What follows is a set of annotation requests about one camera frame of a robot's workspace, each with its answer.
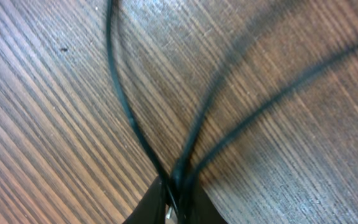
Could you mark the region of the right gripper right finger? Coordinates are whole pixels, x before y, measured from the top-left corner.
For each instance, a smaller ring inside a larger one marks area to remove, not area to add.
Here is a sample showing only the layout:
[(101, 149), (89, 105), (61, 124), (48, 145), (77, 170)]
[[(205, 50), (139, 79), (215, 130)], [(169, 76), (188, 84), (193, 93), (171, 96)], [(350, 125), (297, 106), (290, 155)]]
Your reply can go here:
[(199, 183), (191, 191), (186, 222), (189, 224), (227, 224)]

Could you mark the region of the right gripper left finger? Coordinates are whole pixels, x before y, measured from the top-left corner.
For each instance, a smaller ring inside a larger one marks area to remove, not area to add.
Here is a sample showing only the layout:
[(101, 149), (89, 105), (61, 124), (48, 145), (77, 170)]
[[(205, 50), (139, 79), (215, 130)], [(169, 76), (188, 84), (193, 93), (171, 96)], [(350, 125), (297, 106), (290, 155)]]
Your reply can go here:
[(165, 186), (160, 177), (156, 177), (123, 224), (164, 224), (166, 199)]

